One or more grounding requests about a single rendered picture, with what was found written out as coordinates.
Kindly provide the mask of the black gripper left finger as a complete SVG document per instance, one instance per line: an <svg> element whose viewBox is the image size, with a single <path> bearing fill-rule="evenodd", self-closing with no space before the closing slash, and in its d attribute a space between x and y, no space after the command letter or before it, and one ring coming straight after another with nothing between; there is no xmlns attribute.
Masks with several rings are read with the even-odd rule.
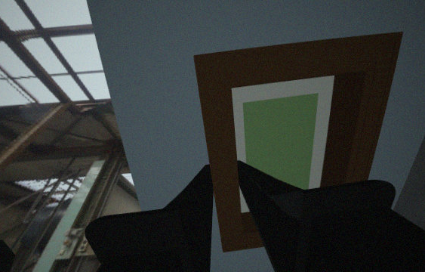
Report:
<svg viewBox="0 0 425 272"><path fill-rule="evenodd" d="M99 217L86 226L85 236L100 263L173 250L183 272L210 272L213 197L209 164L163 209Z"/></svg>

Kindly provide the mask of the brown picture frame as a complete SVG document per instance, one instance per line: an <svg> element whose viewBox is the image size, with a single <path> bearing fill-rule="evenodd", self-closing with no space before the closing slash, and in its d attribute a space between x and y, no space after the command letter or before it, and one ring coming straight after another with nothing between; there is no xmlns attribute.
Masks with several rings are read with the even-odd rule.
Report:
<svg viewBox="0 0 425 272"><path fill-rule="evenodd" d="M303 190L368 180L402 36L193 56L223 252L265 247L238 160Z"/></svg>

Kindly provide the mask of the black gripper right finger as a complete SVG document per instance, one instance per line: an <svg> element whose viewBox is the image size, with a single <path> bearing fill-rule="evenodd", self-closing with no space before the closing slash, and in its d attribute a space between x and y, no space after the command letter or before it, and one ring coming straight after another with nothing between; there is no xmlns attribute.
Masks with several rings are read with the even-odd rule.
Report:
<svg viewBox="0 0 425 272"><path fill-rule="evenodd" d="M303 190L238 160L239 186L275 272L304 272L312 220L375 206L392 208L395 187L367 180Z"/></svg>

